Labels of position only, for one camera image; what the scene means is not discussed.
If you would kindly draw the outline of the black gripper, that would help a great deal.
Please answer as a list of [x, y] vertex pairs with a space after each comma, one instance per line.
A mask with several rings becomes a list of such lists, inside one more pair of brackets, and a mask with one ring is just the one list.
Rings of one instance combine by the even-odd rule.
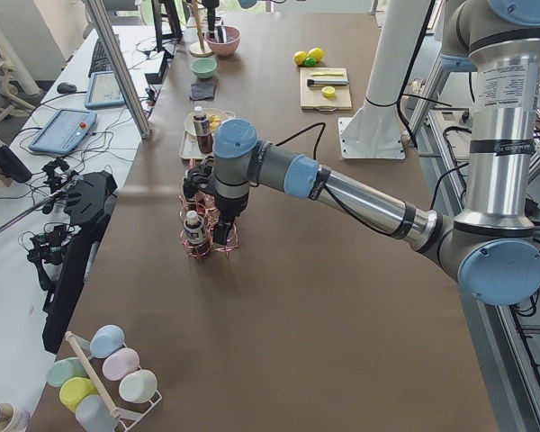
[[248, 193], [239, 198], [229, 198], [216, 193], [214, 201], [219, 211], [219, 217], [212, 227], [212, 240], [217, 245], [226, 246], [235, 219], [247, 208]]

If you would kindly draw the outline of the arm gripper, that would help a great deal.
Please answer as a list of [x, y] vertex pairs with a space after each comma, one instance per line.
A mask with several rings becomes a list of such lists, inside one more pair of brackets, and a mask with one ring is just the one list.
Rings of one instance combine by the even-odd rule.
[[216, 7], [208, 6], [207, 11], [207, 23], [208, 23], [208, 35], [211, 39], [214, 38], [215, 27], [216, 27]]

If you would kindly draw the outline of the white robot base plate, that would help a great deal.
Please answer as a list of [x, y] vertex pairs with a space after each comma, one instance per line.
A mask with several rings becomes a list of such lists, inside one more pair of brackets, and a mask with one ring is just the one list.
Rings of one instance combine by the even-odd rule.
[[337, 127], [342, 158], [405, 158], [401, 123], [396, 114], [369, 117], [363, 112], [357, 112], [354, 117], [340, 117]]

